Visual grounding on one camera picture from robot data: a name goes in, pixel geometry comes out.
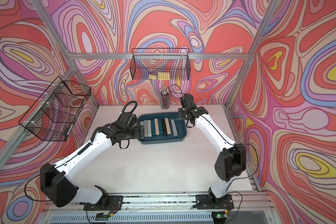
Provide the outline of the pale green bar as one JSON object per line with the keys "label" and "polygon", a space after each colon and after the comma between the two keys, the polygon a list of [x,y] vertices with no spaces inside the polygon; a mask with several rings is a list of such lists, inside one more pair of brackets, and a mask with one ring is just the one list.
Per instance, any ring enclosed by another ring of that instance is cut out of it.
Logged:
{"label": "pale green bar", "polygon": [[140,130],[139,130],[139,135],[140,135],[140,139],[144,139],[145,138],[145,134],[144,134],[144,121],[140,122]]}

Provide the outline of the teal plastic storage box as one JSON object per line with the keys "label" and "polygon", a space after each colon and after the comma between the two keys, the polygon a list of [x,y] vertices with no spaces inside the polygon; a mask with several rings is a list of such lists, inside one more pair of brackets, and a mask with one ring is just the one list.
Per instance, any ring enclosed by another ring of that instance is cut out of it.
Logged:
{"label": "teal plastic storage box", "polygon": [[[151,114],[143,114],[138,118],[138,121],[144,121],[144,120],[154,120],[155,118],[168,118],[169,124],[171,128],[171,135],[164,136],[163,134],[160,135],[152,135],[151,138],[147,137],[144,139],[138,139],[138,141],[143,145],[148,144],[161,144],[161,143],[172,143],[172,142],[179,142],[183,141],[185,137],[187,136],[187,128],[186,123],[184,120],[178,119],[178,112],[166,112],[166,113],[151,113]],[[176,128],[178,131],[178,136],[174,137],[172,126],[170,120],[174,119]]]}

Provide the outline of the grey bar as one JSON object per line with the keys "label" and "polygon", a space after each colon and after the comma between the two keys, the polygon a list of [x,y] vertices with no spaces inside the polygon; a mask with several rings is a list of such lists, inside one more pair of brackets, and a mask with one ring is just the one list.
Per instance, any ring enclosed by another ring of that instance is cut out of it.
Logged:
{"label": "grey bar", "polygon": [[147,125],[147,120],[143,121],[143,125],[144,125],[144,138],[148,137],[148,125]]}
{"label": "grey bar", "polygon": [[176,128],[175,120],[171,119],[170,122],[171,122],[171,126],[172,126],[173,135],[174,135],[174,137],[177,137],[178,136],[178,131],[177,131],[177,128]]}

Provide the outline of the light green bar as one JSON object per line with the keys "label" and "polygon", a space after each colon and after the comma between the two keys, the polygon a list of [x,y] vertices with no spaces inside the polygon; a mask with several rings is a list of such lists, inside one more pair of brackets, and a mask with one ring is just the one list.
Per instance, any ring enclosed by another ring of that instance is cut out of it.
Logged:
{"label": "light green bar", "polygon": [[151,120],[147,120],[147,134],[148,134],[148,137],[149,137],[149,138],[152,137]]}

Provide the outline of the dark teal bar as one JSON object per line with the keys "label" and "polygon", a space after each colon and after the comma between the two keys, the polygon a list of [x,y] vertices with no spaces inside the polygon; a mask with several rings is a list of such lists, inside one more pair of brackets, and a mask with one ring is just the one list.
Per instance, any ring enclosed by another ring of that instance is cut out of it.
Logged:
{"label": "dark teal bar", "polygon": [[155,133],[155,122],[154,122],[153,119],[151,120],[151,130],[152,130],[152,135],[156,135],[156,133]]}

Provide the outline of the black bar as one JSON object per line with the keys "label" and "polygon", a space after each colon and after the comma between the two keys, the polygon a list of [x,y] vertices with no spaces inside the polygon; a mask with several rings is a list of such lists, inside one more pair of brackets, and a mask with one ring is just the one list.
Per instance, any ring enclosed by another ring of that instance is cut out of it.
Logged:
{"label": "black bar", "polygon": [[165,119],[161,119],[161,125],[162,125],[163,135],[167,136],[168,135],[168,131],[167,131],[167,126],[166,126]]}

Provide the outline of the beige bar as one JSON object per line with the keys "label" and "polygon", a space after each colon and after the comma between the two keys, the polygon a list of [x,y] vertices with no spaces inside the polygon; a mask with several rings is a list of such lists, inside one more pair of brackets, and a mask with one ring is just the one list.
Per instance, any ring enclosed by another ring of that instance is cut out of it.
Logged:
{"label": "beige bar", "polygon": [[154,119],[154,125],[155,125],[155,134],[160,135],[159,123],[157,118]]}

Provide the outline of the tan bar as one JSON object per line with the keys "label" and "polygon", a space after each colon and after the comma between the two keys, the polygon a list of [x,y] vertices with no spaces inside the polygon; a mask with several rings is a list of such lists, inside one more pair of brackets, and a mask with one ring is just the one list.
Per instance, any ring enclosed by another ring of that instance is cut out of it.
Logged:
{"label": "tan bar", "polygon": [[171,128],[170,128],[170,124],[169,124],[169,119],[165,118],[164,120],[165,120],[167,135],[171,135]]}

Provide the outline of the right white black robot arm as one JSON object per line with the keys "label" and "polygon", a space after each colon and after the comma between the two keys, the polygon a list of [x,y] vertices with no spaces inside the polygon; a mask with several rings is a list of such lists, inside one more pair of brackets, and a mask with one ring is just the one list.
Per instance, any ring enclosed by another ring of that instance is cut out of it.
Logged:
{"label": "right white black robot arm", "polygon": [[198,128],[210,141],[217,152],[217,160],[214,165],[217,178],[208,190],[208,199],[204,203],[197,203],[194,207],[204,209],[210,206],[218,209],[229,196],[228,190],[231,184],[240,180],[240,175],[246,170],[247,146],[257,152],[252,144],[236,143],[230,139],[213,121],[208,111],[203,107],[198,107],[194,98],[189,93],[178,92],[181,108],[178,109],[178,118],[191,123]]}

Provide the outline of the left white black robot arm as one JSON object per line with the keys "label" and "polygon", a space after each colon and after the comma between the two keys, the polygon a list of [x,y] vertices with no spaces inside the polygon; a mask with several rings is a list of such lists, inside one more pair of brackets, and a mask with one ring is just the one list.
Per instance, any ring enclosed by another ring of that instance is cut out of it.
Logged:
{"label": "left white black robot arm", "polygon": [[98,155],[122,141],[139,138],[138,118],[134,109],[122,109],[113,123],[107,123],[94,130],[91,138],[69,156],[56,162],[44,164],[40,168],[40,191],[56,207],[70,203],[90,204],[99,210],[110,205],[108,193],[100,186],[82,187],[74,182],[79,172]]}

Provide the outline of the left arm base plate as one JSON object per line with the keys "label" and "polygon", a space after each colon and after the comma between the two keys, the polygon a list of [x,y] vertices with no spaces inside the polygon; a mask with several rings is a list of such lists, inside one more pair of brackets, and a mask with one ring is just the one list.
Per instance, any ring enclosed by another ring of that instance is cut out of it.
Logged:
{"label": "left arm base plate", "polygon": [[84,211],[120,211],[123,196],[103,196],[96,204],[86,203]]}

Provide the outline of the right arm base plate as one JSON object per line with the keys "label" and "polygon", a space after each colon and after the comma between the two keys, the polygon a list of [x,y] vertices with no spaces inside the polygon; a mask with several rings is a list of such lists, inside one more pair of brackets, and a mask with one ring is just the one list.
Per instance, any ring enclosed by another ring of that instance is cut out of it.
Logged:
{"label": "right arm base plate", "polygon": [[192,208],[198,210],[223,209],[230,211],[234,209],[234,203],[230,194],[222,198],[215,198],[214,195],[196,195],[196,204]]}

